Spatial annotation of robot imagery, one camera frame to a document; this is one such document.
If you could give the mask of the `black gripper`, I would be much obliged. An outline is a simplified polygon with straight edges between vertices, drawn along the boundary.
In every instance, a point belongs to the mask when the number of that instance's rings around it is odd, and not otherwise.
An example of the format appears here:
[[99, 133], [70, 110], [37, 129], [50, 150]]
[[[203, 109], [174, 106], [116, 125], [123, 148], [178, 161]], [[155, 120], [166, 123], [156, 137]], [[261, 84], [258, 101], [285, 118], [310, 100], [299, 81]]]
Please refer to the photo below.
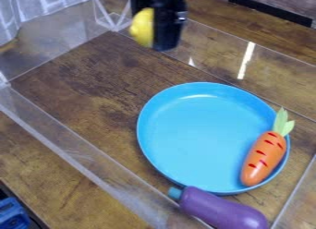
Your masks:
[[152, 49], [163, 52], [178, 46], [182, 26], [187, 18], [184, 0], [131, 0], [132, 16], [144, 8], [153, 9]]

